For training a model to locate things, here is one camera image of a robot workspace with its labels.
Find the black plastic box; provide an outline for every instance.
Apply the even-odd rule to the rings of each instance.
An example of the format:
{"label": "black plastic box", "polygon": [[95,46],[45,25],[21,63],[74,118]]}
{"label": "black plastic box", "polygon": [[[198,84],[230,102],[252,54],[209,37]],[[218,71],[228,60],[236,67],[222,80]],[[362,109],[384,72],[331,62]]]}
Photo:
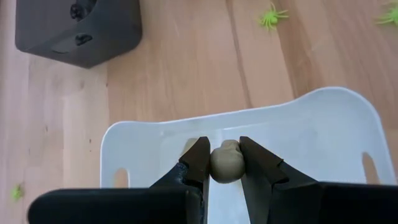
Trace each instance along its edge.
{"label": "black plastic box", "polygon": [[141,37],[139,0],[17,0],[16,47],[23,52],[90,68]]}

